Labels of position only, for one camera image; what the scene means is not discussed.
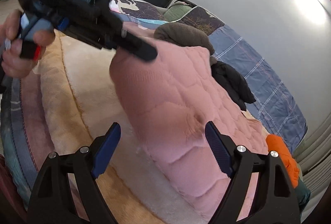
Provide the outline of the left hand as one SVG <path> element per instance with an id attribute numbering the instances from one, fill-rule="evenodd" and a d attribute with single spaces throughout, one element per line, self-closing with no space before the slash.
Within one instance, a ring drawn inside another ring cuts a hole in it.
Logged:
<path id="1" fill-rule="evenodd" d="M 22 40 L 17 39 L 17 32 L 20 25 L 20 10 L 14 10 L 9 14 L 1 25 L 1 45 L 5 39 L 11 41 L 11 48 L 3 52 L 3 62 L 1 66 L 5 74 L 12 78 L 25 78 L 29 75 L 32 69 L 37 65 L 38 61 L 42 58 L 48 46 L 50 46 L 55 39 L 54 31 L 40 30 L 34 33 L 34 42 L 39 45 L 40 54 L 38 60 L 30 60 L 20 58 L 22 49 Z"/>

